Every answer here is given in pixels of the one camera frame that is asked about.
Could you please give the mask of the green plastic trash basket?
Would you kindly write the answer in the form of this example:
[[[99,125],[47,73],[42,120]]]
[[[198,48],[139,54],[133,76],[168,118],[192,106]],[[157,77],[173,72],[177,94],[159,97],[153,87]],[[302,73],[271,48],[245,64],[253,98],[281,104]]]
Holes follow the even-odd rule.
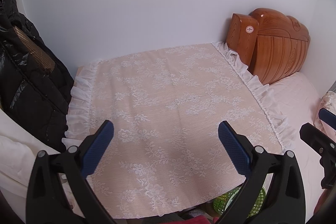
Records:
[[[226,192],[225,194],[215,198],[213,200],[214,210],[218,214],[222,215],[227,210],[227,208],[230,206],[230,204],[233,202],[235,197],[238,195],[238,192],[239,192],[241,187],[242,186],[239,185],[236,188]],[[252,209],[251,209],[248,217],[252,217],[252,216],[259,213],[259,211],[260,211],[260,209],[261,209],[261,207],[264,203],[265,198],[266,198],[266,189],[264,187],[262,187],[254,205],[252,206]]]

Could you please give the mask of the folded pink quilt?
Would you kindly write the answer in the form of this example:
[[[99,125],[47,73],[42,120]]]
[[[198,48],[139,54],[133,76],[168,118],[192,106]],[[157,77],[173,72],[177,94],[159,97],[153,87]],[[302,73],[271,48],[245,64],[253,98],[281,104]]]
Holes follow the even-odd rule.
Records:
[[[335,92],[328,91],[319,103],[314,126],[335,141]]]

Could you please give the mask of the pink bed sheet mattress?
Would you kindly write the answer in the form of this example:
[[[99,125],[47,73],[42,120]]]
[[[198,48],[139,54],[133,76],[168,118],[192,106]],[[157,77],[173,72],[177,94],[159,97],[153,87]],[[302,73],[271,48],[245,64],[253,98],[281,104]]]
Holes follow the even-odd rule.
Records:
[[[323,190],[323,168],[320,156],[299,137],[299,130],[306,123],[313,124],[321,98],[307,77],[297,72],[270,85],[277,111],[285,119],[285,130],[280,136],[284,150],[292,150],[296,156],[303,179],[306,203],[306,219],[313,215],[314,208]]]

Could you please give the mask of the white cloth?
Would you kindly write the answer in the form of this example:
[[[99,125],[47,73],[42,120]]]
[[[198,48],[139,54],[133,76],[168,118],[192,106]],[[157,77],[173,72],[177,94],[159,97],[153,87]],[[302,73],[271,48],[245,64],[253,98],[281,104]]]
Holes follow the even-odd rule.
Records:
[[[1,192],[13,211],[26,220],[26,196],[37,153],[57,151],[45,145],[1,111]]]

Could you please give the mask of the wooden bed headboard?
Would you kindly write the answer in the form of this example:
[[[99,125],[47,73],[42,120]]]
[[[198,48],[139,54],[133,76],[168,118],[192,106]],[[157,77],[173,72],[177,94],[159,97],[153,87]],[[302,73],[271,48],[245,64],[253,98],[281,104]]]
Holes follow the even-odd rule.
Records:
[[[258,8],[248,15],[232,15],[226,43],[265,85],[301,70],[310,36],[296,18]]]

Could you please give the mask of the black puffer jacket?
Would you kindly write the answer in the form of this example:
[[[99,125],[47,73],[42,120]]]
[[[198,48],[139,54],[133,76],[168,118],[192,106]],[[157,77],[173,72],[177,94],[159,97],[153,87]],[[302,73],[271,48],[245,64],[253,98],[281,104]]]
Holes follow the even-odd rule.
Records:
[[[1,0],[1,108],[42,143],[64,152],[74,79],[17,0]]]

